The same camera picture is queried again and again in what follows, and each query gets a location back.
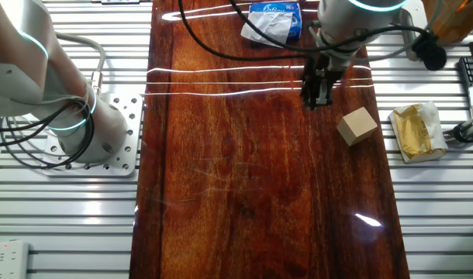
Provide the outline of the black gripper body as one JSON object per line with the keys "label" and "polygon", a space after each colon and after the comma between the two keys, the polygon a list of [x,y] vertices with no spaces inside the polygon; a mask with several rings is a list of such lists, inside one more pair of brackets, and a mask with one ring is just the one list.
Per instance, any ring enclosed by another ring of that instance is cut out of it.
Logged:
{"label": "black gripper body", "polygon": [[340,71],[334,70],[330,63],[332,58],[319,54],[316,58],[313,71],[313,82],[315,84],[321,84],[325,81],[328,86],[332,87],[338,80],[340,80]]}

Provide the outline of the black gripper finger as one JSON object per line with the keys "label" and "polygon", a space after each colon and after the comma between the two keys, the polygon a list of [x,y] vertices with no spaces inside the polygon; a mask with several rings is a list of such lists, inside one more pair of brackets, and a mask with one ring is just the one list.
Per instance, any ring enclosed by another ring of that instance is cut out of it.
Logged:
{"label": "black gripper finger", "polygon": [[302,73],[302,83],[306,84],[315,76],[316,58],[308,56]]}
{"label": "black gripper finger", "polygon": [[333,85],[327,81],[303,83],[300,96],[303,105],[310,110],[317,110],[320,106],[333,104]]}

